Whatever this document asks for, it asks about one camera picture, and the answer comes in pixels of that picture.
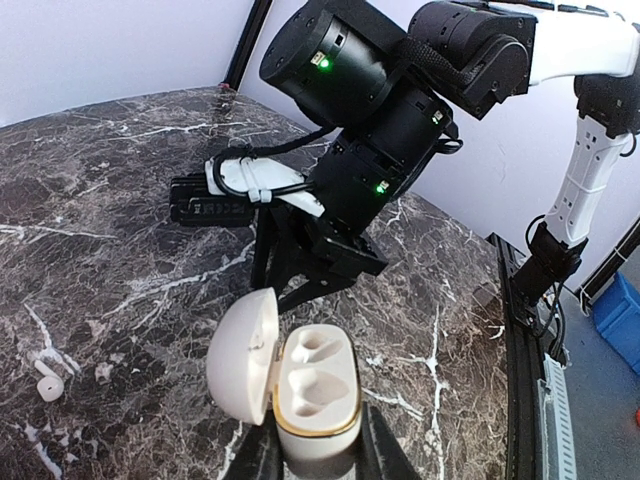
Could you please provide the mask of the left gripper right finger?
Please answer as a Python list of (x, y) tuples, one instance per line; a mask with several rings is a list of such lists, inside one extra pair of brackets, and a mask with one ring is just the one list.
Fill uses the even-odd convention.
[(357, 478), (420, 479), (381, 411), (370, 403), (364, 403), (362, 407), (361, 433), (357, 447)]

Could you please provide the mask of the white earbud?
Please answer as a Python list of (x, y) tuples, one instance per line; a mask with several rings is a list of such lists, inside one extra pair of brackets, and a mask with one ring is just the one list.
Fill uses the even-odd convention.
[(34, 361), (34, 367), (42, 375), (37, 390), (45, 402), (54, 402), (64, 393), (64, 381), (41, 360)]

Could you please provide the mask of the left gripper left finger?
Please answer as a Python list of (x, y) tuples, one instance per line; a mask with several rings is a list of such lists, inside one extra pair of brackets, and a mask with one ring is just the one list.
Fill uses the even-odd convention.
[(225, 479), (281, 480), (283, 452), (274, 419), (252, 426), (231, 461)]

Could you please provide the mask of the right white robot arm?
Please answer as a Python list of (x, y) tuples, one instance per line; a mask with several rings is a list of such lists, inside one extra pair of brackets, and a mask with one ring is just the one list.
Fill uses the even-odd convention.
[(589, 9), (433, 1), (401, 28), (365, 1), (309, 1), (259, 74), (315, 124), (340, 129), (310, 181), (324, 221), (354, 237), (458, 140), (455, 109), (482, 119), (546, 80), (572, 78), (570, 164), (510, 282), (529, 305), (577, 270), (613, 167), (639, 132), (639, 27)]

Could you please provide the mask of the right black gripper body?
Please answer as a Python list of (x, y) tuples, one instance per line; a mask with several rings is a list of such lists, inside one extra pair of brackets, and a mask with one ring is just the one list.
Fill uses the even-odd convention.
[(363, 273), (377, 276), (387, 265), (367, 233), (341, 233), (284, 204), (259, 211), (250, 284), (273, 288), (281, 312), (347, 289)]

